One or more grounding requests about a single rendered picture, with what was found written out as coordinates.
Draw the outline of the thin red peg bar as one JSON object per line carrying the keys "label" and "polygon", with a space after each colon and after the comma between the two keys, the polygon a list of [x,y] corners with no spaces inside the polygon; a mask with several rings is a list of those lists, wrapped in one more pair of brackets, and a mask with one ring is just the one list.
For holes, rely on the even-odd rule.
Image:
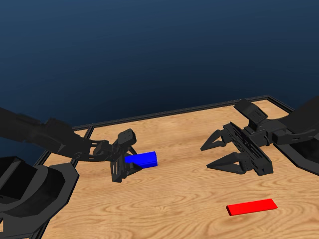
{"label": "thin red peg bar", "polygon": [[255,212],[262,212],[277,209],[278,206],[272,199],[258,200],[246,203],[227,205],[229,216],[237,216]]}

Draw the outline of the blue hollow socket block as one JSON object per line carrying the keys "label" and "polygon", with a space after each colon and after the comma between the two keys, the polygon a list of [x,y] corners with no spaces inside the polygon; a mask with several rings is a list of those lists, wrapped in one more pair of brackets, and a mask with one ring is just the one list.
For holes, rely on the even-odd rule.
{"label": "blue hollow socket block", "polygon": [[126,163],[134,163],[142,169],[156,167],[158,165],[156,152],[147,152],[125,157]]}

